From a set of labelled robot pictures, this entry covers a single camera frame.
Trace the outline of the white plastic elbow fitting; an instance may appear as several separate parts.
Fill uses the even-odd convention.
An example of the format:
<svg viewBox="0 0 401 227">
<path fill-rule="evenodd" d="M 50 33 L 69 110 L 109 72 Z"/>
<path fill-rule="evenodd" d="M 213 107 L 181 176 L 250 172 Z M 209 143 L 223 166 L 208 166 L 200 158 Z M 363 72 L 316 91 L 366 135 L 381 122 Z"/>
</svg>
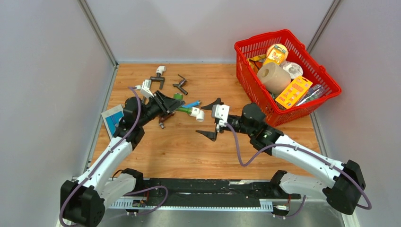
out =
<svg viewBox="0 0 401 227">
<path fill-rule="evenodd" d="M 198 121 L 198 122 L 203 122 L 205 119 L 204 111 L 197 107 L 191 108 L 191 112 L 189 113 L 189 116 L 194 117 L 196 119 L 196 121 Z"/>
</svg>

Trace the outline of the blue faucet with white elbow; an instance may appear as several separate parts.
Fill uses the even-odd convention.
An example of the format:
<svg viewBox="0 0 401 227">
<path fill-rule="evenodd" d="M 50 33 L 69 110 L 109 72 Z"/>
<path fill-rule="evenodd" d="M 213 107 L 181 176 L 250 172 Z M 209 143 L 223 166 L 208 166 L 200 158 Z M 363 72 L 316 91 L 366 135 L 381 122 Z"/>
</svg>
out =
<svg viewBox="0 0 401 227">
<path fill-rule="evenodd" d="M 198 101 L 195 101 L 195 102 L 192 102 L 192 103 L 184 104 L 184 105 L 182 105 L 182 107 L 183 108 L 192 108 L 192 107 L 197 107 L 200 104 L 201 104 L 201 101 L 198 100 Z"/>
</svg>

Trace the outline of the red plastic shopping basket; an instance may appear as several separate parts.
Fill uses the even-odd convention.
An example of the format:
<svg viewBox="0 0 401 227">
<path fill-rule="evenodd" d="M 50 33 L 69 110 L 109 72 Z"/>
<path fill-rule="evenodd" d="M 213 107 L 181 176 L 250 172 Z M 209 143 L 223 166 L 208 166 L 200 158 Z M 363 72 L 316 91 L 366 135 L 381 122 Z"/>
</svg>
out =
<svg viewBox="0 0 401 227">
<path fill-rule="evenodd" d="M 299 64 L 306 79 L 322 85 L 324 89 L 322 97 L 288 110 L 279 109 L 247 61 L 248 58 L 266 53 L 273 44 L 284 45 L 289 51 L 287 60 Z M 314 60 L 305 45 L 288 29 L 267 32 L 237 41 L 234 49 L 236 51 L 236 77 L 251 102 L 255 102 L 261 108 L 266 114 L 266 122 L 272 126 L 279 126 L 305 117 L 329 99 L 342 93 L 341 87 L 325 67 Z"/>
</svg>

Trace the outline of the green plastic faucet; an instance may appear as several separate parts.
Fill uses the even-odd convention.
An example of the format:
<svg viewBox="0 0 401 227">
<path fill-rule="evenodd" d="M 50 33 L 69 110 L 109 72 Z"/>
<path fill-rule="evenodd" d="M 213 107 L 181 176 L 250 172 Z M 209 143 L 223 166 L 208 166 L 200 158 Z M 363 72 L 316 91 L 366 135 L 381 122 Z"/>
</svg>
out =
<svg viewBox="0 0 401 227">
<path fill-rule="evenodd" d="M 180 100 L 180 101 L 183 101 L 183 94 L 182 93 L 175 93 L 173 95 L 173 98 L 177 99 L 177 100 Z M 183 113 L 186 113 L 186 114 L 190 115 L 192 113 L 192 108 L 191 107 L 185 107 L 185 104 L 183 104 L 177 109 L 177 111 L 183 112 Z"/>
</svg>

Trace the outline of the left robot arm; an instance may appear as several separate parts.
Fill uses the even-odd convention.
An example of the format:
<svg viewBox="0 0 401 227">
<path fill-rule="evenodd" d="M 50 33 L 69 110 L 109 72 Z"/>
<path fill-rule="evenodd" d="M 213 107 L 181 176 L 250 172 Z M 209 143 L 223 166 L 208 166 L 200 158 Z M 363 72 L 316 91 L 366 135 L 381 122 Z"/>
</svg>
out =
<svg viewBox="0 0 401 227">
<path fill-rule="evenodd" d="M 67 180 L 61 186 L 59 222 L 66 227 L 96 227 L 107 208 L 123 195 L 139 196 L 145 184 L 139 174 L 126 169 L 121 176 L 109 182 L 109 177 L 120 163 L 137 147 L 143 138 L 144 125 L 155 118 L 173 113 L 184 105 L 183 100 L 168 97 L 157 90 L 144 104 L 135 94 L 125 101 L 123 117 L 104 152 L 75 181 Z"/>
</svg>

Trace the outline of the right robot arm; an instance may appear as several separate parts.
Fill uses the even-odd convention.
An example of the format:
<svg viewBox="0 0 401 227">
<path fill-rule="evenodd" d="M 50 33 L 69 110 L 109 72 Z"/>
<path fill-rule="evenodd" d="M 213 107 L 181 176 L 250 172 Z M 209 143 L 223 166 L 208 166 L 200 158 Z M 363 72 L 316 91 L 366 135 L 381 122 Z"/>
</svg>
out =
<svg viewBox="0 0 401 227">
<path fill-rule="evenodd" d="M 201 109 L 211 112 L 215 129 L 197 132 L 211 141 L 215 141 L 218 134 L 224 131 L 231 132 L 241 166 L 249 166 L 261 153 L 266 153 L 311 174 L 307 177 L 278 170 L 270 180 L 270 192 L 274 197 L 300 194 L 326 200 L 332 208 L 345 215 L 352 215 L 357 207 L 372 209 L 372 203 L 365 192 L 363 173 L 357 162 L 348 160 L 344 163 L 301 145 L 267 124 L 266 115 L 256 103 L 246 104 L 241 115 L 230 114 L 230 106 L 220 98 Z"/>
</svg>

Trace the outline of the long grey faucet white elbow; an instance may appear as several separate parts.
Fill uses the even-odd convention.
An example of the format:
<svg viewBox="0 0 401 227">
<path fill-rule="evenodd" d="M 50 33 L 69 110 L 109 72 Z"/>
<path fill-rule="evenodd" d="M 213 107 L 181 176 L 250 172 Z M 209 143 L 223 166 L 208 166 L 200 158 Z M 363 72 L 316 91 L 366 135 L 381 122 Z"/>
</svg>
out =
<svg viewBox="0 0 401 227">
<path fill-rule="evenodd" d="M 149 78 L 152 82 L 160 83 L 159 89 L 163 89 L 165 78 L 162 75 L 165 71 L 166 71 L 166 66 L 160 65 L 160 66 L 158 66 L 158 68 L 156 70 L 156 76 L 152 76 Z"/>
</svg>

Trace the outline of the brown plastic faucet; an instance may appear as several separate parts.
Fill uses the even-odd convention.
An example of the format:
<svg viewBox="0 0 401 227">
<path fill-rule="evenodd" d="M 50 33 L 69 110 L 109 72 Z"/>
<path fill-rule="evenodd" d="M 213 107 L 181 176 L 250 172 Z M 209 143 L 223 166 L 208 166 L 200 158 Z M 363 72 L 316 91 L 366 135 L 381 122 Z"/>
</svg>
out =
<svg viewBox="0 0 401 227">
<path fill-rule="evenodd" d="M 165 128 L 164 122 L 165 122 L 166 120 L 168 120 L 169 118 L 171 118 L 172 116 L 174 116 L 174 115 L 175 115 L 175 113 L 170 113 L 170 114 L 168 114 L 168 115 L 166 115 L 166 116 L 159 117 L 159 120 L 158 120 L 159 127 L 160 127 L 161 129 L 164 129 L 164 128 Z"/>
</svg>

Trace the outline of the small dark grey faucet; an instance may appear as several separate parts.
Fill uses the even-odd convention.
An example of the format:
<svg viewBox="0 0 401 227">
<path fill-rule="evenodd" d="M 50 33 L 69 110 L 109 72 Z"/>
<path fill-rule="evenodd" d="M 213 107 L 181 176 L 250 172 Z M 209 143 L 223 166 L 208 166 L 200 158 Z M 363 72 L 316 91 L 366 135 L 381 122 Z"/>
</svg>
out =
<svg viewBox="0 0 401 227">
<path fill-rule="evenodd" d="M 187 79 L 180 74 L 178 74 L 182 80 L 179 83 L 174 83 L 172 86 L 180 90 L 184 95 L 188 95 L 188 92 L 183 88 L 183 86 L 187 83 Z"/>
</svg>

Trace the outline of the blue white faucet box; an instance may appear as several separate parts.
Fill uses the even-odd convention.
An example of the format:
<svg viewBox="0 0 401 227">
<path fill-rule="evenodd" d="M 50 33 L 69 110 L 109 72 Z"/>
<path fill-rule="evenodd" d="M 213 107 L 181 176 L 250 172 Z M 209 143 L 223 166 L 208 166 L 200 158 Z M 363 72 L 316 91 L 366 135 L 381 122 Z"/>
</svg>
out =
<svg viewBox="0 0 401 227">
<path fill-rule="evenodd" d="M 101 117 L 105 124 L 106 131 L 109 138 L 113 137 L 116 132 L 116 128 L 119 125 L 121 118 L 123 117 L 123 106 L 117 105 L 101 113 Z"/>
</svg>

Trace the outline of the yellow snack bag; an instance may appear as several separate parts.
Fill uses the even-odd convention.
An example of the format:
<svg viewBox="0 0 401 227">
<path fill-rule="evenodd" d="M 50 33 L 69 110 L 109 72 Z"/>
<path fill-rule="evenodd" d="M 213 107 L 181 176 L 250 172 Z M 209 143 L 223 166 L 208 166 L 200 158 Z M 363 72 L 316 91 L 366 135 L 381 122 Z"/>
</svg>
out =
<svg viewBox="0 0 401 227">
<path fill-rule="evenodd" d="M 248 58 L 246 60 L 248 61 L 248 64 L 250 65 L 251 69 L 255 73 L 258 73 L 260 68 L 263 66 L 265 59 L 266 59 L 266 54 L 261 54 L 261 55 L 257 55 L 257 56 Z"/>
</svg>

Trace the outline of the brown paper roll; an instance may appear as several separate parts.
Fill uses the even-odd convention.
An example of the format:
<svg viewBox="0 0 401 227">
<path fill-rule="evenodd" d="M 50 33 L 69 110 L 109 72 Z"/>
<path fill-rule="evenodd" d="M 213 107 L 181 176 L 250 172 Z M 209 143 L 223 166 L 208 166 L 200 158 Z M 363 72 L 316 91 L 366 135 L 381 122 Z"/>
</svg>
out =
<svg viewBox="0 0 401 227">
<path fill-rule="evenodd" d="M 257 72 L 257 77 L 265 88 L 275 95 L 281 94 L 291 83 L 290 74 L 273 62 L 263 65 Z"/>
</svg>

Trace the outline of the orange blister card package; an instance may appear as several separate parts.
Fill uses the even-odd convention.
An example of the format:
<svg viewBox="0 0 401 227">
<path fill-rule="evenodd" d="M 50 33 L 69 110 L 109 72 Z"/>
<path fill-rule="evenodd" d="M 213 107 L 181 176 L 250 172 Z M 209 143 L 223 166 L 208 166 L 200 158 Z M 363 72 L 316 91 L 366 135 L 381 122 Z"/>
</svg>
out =
<svg viewBox="0 0 401 227">
<path fill-rule="evenodd" d="M 312 85 L 312 81 L 298 76 L 275 98 L 275 102 L 283 110 L 290 109 L 296 106 Z"/>
</svg>

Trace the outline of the white wrapped paper roll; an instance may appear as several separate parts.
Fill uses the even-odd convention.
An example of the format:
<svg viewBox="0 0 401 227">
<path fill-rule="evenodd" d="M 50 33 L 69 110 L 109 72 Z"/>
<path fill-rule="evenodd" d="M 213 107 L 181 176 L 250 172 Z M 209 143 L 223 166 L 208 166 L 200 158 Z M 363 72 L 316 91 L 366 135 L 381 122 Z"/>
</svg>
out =
<svg viewBox="0 0 401 227">
<path fill-rule="evenodd" d="M 302 76 L 304 73 L 302 67 L 295 62 L 284 61 L 279 66 L 290 74 L 292 80 Z"/>
</svg>

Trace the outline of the clear pack of pens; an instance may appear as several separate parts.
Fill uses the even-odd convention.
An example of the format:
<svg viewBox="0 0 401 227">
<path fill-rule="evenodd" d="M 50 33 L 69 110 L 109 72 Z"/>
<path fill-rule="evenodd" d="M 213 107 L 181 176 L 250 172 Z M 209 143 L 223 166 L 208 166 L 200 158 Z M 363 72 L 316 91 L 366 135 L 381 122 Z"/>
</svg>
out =
<svg viewBox="0 0 401 227">
<path fill-rule="evenodd" d="M 305 103 L 314 101 L 314 100 L 322 97 L 323 92 L 324 92 L 324 88 L 321 84 L 314 85 L 307 91 L 305 96 L 300 101 L 297 102 L 296 106 L 303 105 Z"/>
</svg>

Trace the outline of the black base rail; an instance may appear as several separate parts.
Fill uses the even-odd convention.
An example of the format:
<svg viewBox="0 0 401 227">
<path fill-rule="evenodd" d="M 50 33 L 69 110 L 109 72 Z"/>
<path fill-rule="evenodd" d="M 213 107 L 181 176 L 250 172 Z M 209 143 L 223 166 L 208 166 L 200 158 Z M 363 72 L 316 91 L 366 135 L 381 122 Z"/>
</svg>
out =
<svg viewBox="0 0 401 227">
<path fill-rule="evenodd" d="M 149 178 L 141 180 L 132 196 L 149 206 L 179 208 L 256 208 L 262 199 L 300 199 L 268 180 Z"/>
</svg>

